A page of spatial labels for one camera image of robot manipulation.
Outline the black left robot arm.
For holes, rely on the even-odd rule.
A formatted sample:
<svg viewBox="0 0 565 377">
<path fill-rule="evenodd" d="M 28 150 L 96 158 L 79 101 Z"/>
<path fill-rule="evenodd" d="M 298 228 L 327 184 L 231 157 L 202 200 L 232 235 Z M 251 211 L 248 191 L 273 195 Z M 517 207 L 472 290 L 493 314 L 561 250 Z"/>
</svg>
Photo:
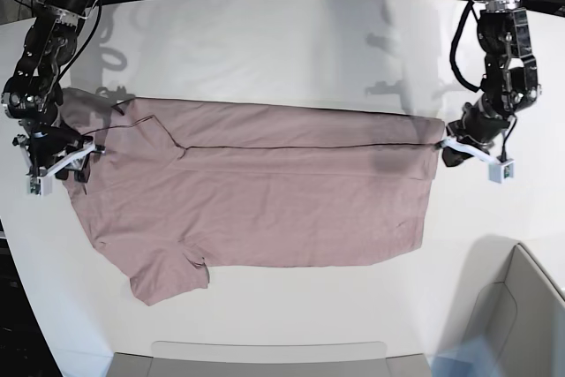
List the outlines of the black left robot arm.
<svg viewBox="0 0 565 377">
<path fill-rule="evenodd" d="M 460 84 L 482 95 L 463 106 L 460 119 L 447 125 L 447 135 L 487 154 L 494 139 L 507 140 L 517 113 L 532 106 L 540 95 L 538 67 L 523 0 L 468 0 L 451 43 L 449 61 Z M 485 74 L 477 87 L 466 81 L 456 65 L 456 50 L 472 6 L 485 9 L 477 20 L 477 37 L 485 52 Z"/>
</svg>

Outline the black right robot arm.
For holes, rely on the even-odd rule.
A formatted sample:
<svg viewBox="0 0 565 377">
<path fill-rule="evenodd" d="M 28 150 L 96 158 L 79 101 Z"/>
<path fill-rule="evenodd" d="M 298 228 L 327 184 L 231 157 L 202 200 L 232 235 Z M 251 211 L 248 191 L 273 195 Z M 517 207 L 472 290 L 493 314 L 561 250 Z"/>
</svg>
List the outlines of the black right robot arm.
<svg viewBox="0 0 565 377">
<path fill-rule="evenodd" d="M 28 186 L 34 194 L 46 193 L 53 178 L 73 175 L 88 180 L 92 154 L 104 148 L 88 135 L 72 129 L 59 114 L 64 102 L 60 81 L 84 47 L 79 34 L 102 0 L 43 0 L 33 9 L 36 18 L 26 34 L 24 50 L 2 92 L 7 117 L 23 128 L 13 145 L 26 160 Z"/>
</svg>

